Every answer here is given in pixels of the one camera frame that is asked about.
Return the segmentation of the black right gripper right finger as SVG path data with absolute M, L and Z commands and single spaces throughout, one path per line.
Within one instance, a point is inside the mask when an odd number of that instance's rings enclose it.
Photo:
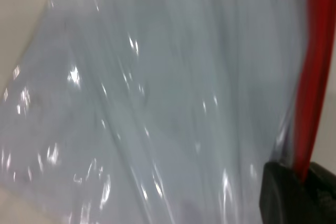
M 335 174 L 311 162 L 306 189 L 327 223 L 335 223 Z

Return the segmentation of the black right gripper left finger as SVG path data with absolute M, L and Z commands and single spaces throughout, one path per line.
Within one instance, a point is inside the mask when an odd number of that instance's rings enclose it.
M 303 197 L 292 170 L 277 162 L 264 165 L 259 200 L 263 223 L 304 223 Z

